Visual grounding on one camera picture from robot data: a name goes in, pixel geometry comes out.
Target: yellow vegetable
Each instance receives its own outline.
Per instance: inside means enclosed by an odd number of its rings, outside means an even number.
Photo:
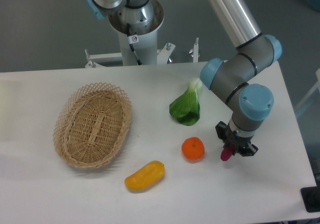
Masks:
[[[125,186],[132,191],[142,191],[165,175],[165,165],[153,160],[124,180]]]

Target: table surface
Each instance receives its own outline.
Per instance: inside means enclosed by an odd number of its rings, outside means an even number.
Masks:
[[[0,223],[250,224],[318,217],[307,213],[300,188],[315,180],[276,62],[250,83],[267,86],[275,104],[252,139],[253,157],[222,162],[215,125],[232,112],[202,88],[200,120],[175,122],[169,104],[204,63],[0,73]],[[53,130],[68,98],[90,83],[124,89],[132,101],[127,138],[114,161],[96,170],[66,164]],[[186,138],[199,137],[205,157],[187,162]],[[143,193],[124,179],[146,163],[164,163],[164,179]]]

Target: blue joint cap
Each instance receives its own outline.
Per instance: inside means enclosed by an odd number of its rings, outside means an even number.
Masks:
[[[273,46],[273,60],[272,63],[274,63],[276,60],[279,59],[279,57],[282,54],[282,46],[278,39],[276,39],[273,35],[264,35],[266,38],[268,38]]]
[[[208,89],[210,89],[215,75],[222,63],[224,63],[224,61],[220,58],[214,58],[208,61],[208,63],[202,68],[200,72],[200,80]]]
[[[239,97],[243,114],[253,121],[263,121],[269,116],[274,105],[274,95],[264,85],[247,85]]]
[[[101,20],[103,18],[105,18],[101,12],[99,11],[99,9],[97,8],[97,6],[94,4],[94,2],[92,0],[84,0],[85,3],[87,4],[87,6],[89,7],[89,9],[91,10],[91,12],[93,13],[93,15],[95,16],[96,19]]]

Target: woven basket rim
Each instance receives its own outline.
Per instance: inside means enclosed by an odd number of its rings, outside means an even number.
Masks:
[[[68,150],[68,137],[70,130],[74,124],[77,114],[95,98],[106,98],[106,95],[116,97],[115,99],[109,98],[113,102],[117,102],[123,111],[121,129],[116,137],[116,141],[111,144],[112,148],[101,160],[93,162],[82,162],[77,160],[69,153]],[[78,168],[96,168],[109,163],[112,158],[118,153],[121,148],[126,135],[130,128],[132,107],[128,95],[118,86],[110,83],[91,83],[90,85],[83,86],[74,92],[64,105],[60,112],[59,118],[56,122],[53,143],[55,151],[58,155],[68,164]]]

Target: wicker basket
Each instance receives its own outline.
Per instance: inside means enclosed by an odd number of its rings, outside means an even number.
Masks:
[[[108,83],[80,88],[65,104],[55,124],[55,151],[78,168],[98,168],[117,154],[128,133],[131,102]]]

